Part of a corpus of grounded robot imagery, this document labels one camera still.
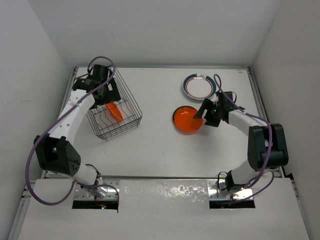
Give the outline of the orange plate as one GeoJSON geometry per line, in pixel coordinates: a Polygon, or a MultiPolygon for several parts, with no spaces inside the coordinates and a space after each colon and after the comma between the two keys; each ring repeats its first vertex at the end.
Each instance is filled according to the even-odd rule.
{"type": "Polygon", "coordinates": [[[118,122],[122,122],[123,121],[123,116],[121,111],[118,109],[118,107],[116,106],[116,104],[114,104],[113,102],[110,103],[106,103],[105,104],[106,109],[108,110],[109,114],[118,122]]]}
{"type": "Polygon", "coordinates": [[[182,132],[195,132],[203,125],[202,118],[194,118],[197,112],[192,106],[180,106],[172,114],[173,124],[182,132]]]}

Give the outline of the orange plate front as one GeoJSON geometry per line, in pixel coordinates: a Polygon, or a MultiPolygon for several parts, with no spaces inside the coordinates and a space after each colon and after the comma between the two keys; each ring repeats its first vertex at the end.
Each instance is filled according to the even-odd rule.
{"type": "Polygon", "coordinates": [[[182,132],[195,132],[203,125],[202,118],[194,118],[197,112],[192,106],[180,106],[172,114],[173,124],[182,132]]]}

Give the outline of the white plate with teal rim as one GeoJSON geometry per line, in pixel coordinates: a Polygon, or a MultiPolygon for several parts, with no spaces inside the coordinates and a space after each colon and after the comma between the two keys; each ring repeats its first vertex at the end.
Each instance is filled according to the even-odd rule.
{"type": "Polygon", "coordinates": [[[217,86],[208,75],[194,73],[185,78],[182,83],[182,90],[188,98],[203,101],[214,96],[217,86]]]}

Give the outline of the dark plate with gold pattern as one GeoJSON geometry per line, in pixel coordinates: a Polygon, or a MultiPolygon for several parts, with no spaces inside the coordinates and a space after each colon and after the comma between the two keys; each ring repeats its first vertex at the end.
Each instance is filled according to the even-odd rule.
{"type": "Polygon", "coordinates": [[[193,116],[196,114],[196,112],[197,110],[192,106],[180,106],[172,114],[173,123],[177,127],[191,124],[193,121],[193,116]]]}

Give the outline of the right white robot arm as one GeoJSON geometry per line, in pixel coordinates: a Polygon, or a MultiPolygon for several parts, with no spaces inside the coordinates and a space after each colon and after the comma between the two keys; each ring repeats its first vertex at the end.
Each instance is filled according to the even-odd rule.
{"type": "Polygon", "coordinates": [[[257,182],[265,170],[286,166],[289,162],[285,131],[281,124],[249,114],[237,106],[233,92],[217,92],[217,100],[206,98],[194,119],[205,119],[205,124],[218,127],[221,121],[236,127],[248,137],[247,158],[237,168],[227,172],[225,189],[236,191],[257,182]]]}

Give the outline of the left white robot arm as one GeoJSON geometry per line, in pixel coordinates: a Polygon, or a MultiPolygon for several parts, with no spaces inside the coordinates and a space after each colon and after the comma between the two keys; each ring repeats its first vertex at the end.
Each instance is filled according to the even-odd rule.
{"type": "Polygon", "coordinates": [[[45,134],[35,152],[42,170],[61,174],[90,188],[99,183],[100,174],[82,163],[73,144],[77,131],[90,109],[120,99],[109,66],[95,64],[88,74],[74,80],[69,99],[59,115],[60,121],[45,134]]]}

